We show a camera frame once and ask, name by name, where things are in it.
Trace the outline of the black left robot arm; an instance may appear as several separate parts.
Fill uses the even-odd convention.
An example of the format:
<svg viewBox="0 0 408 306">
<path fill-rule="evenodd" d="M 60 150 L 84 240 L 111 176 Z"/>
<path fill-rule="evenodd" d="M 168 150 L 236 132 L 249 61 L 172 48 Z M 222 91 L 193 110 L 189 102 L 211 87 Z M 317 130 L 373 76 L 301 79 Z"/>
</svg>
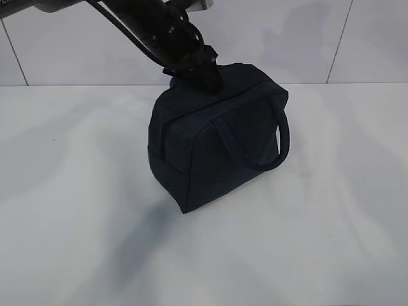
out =
<svg viewBox="0 0 408 306">
<path fill-rule="evenodd" d="M 163 73 L 208 92 L 223 87 L 217 53 L 189 21 L 192 1 L 88 1 Z"/>
</svg>

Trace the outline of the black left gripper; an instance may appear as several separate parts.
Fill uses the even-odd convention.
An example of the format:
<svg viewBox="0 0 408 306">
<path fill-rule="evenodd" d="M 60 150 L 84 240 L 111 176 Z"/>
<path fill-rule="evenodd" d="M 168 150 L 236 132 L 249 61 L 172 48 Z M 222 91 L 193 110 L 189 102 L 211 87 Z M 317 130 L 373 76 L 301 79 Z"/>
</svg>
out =
<svg viewBox="0 0 408 306">
<path fill-rule="evenodd" d="M 215 51 L 204 43 L 192 23 L 181 18 L 148 19 L 143 22 L 143 31 L 149 59 L 170 71 L 187 73 L 188 82 L 201 91 L 217 93 L 223 89 Z"/>
</svg>

